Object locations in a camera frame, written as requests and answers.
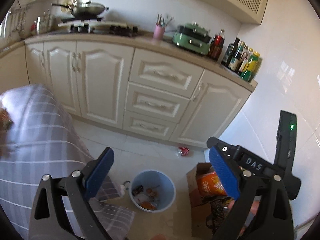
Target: pink cup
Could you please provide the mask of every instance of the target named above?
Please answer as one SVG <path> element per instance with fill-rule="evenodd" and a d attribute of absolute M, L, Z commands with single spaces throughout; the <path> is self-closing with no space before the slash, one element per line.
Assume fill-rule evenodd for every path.
<path fill-rule="evenodd" d="M 162 40 L 163 35 L 164 35 L 164 31 L 165 31 L 164 27 L 160 27 L 160 26 L 156 25 L 155 32 L 153 33 L 153 38 L 156 40 L 159 40 L 159 41 Z"/>

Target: drawer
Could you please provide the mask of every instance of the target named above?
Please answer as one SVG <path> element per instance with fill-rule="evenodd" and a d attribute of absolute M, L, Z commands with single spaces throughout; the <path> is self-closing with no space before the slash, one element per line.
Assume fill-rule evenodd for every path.
<path fill-rule="evenodd" d="M 125 111 L 123 129 L 142 135 L 169 140 L 176 124 L 154 117 Z"/>
<path fill-rule="evenodd" d="M 136 49 L 130 81 L 190 98 L 202 72 L 203 68 L 183 60 Z"/>
<path fill-rule="evenodd" d="M 178 123 L 189 98 L 129 82 L 125 109 Z"/>

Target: bucket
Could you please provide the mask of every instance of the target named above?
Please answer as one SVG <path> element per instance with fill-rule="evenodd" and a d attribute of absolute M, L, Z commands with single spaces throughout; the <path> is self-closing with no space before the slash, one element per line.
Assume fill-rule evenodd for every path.
<path fill-rule="evenodd" d="M 135 200 L 132 195 L 132 189 L 135 189 L 143 185 L 144 189 L 147 188 L 156 188 L 158 192 L 159 202 L 157 204 L 157 210 L 148 210 L 141 207 Z M 150 212 L 150 213 L 159 213 L 167 208 L 169 208 L 176 198 L 176 188 L 172 180 L 162 173 L 161 171 L 156 170 L 146 170 L 140 172 L 131 182 L 129 187 L 129 196 L 132 202 L 141 210 Z"/>

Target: wok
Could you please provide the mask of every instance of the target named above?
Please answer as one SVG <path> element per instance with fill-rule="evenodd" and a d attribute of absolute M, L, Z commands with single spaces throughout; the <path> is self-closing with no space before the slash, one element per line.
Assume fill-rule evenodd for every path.
<path fill-rule="evenodd" d="M 81 16 L 97 16 L 101 14 L 104 10 L 109 10 L 108 7 L 105 7 L 103 4 L 100 3 L 81 3 L 77 5 L 65 5 L 59 3 L 52 3 L 52 6 L 60 6 L 67 9 L 70 9 L 71 14 L 74 17 L 81 17 Z"/>

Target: striped cloth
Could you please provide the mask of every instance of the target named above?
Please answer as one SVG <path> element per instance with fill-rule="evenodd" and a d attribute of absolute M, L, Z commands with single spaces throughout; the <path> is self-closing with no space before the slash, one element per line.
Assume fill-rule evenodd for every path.
<path fill-rule="evenodd" d="M 43 85 L 9 90 L 0 96 L 0 102 L 13 120 L 8 131 L 0 131 L 0 205 L 27 240 L 31 207 L 42 175 L 67 177 L 92 157 L 76 134 L 70 115 Z M 119 185 L 108 176 L 103 185 L 100 198 L 120 196 Z M 95 198 L 89 203 L 112 239 L 125 239 L 134 212 Z M 75 234 L 83 237 L 67 197 L 64 204 Z"/>

